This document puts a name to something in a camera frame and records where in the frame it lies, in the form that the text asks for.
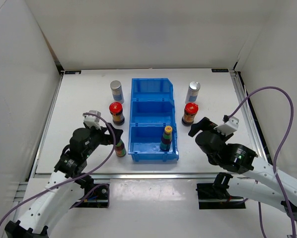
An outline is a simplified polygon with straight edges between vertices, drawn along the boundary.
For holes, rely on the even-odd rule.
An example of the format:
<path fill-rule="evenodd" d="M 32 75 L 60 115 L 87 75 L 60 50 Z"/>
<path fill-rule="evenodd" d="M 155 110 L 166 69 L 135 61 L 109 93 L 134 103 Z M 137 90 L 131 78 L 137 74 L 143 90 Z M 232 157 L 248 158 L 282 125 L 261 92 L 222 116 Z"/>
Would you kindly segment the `yellow-capped sauce bottle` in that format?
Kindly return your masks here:
<path fill-rule="evenodd" d="M 172 132 L 173 132 L 172 126 L 167 125 L 164 128 L 161 141 L 160 141 L 160 149 L 162 151 L 169 151 L 171 147 L 171 142 L 172 142 Z"/>
<path fill-rule="evenodd" d="M 127 154 L 125 144 L 122 139 L 120 139 L 115 145 L 115 154 L 118 157 L 124 157 Z"/>

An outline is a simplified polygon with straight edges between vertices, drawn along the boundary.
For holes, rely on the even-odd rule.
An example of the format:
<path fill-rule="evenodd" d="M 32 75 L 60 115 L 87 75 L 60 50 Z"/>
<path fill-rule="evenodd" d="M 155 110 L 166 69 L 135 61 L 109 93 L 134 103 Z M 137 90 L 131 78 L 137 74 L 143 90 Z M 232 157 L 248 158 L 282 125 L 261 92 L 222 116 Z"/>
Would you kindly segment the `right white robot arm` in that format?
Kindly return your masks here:
<path fill-rule="evenodd" d="M 258 156 L 252 149 L 227 141 L 238 130 L 239 120 L 232 117 L 221 125 L 208 118 L 192 124 L 189 136 L 206 154 L 210 164 L 225 170 L 212 185 L 218 199 L 228 196 L 249 198 L 273 206 L 297 222 L 297 179 Z"/>

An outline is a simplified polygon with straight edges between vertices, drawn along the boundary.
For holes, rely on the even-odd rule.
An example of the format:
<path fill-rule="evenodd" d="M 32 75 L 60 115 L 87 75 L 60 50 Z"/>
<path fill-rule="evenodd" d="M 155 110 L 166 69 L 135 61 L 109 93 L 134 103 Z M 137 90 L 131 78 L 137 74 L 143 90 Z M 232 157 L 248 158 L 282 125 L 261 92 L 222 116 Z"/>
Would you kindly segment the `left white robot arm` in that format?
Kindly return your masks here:
<path fill-rule="evenodd" d="M 9 238 L 47 238 L 60 218 L 70 209 L 95 197 L 95 190 L 109 185 L 95 184 L 83 170 L 86 160 L 99 145 L 117 146 L 123 130 L 108 123 L 106 127 L 88 126 L 73 132 L 61 153 L 45 189 L 22 202 L 33 201 L 16 222 L 9 221 L 4 230 Z"/>

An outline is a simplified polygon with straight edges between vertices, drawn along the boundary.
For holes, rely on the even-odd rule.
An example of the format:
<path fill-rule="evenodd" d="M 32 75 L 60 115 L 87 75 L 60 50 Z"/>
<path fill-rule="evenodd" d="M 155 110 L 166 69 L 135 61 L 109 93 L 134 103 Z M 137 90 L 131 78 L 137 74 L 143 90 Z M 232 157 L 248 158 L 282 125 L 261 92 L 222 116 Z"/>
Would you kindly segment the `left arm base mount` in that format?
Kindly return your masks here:
<path fill-rule="evenodd" d="M 85 189 L 84 196 L 72 208 L 109 208 L 110 184 L 94 183 Z"/>

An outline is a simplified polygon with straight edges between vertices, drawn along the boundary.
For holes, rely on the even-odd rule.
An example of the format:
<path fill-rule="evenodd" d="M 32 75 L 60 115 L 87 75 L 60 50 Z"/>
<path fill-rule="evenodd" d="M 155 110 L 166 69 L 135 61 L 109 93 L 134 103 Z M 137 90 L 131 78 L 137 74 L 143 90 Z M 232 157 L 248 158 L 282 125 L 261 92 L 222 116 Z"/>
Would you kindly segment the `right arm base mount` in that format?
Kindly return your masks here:
<path fill-rule="evenodd" d="M 219 173 L 214 182 L 198 183 L 196 192 L 200 210 L 245 209 L 246 199 L 228 193 L 228 183 L 233 178 L 227 173 Z"/>

